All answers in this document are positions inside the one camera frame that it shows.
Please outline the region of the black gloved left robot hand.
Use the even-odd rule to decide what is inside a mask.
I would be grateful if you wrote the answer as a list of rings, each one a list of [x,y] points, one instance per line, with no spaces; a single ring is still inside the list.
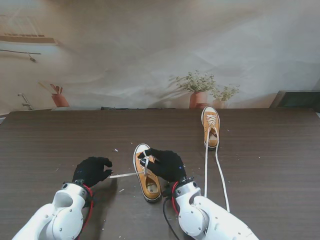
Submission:
[[[91,188],[113,173],[112,166],[112,162],[106,157],[91,156],[77,165],[72,182]]]

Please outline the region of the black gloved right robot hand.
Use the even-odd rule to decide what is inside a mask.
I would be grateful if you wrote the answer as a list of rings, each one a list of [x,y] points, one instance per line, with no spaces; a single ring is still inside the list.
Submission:
[[[149,161],[147,169],[154,175],[170,183],[179,182],[187,177],[181,157],[171,150],[157,150],[150,148],[144,151],[152,156],[154,162]]]

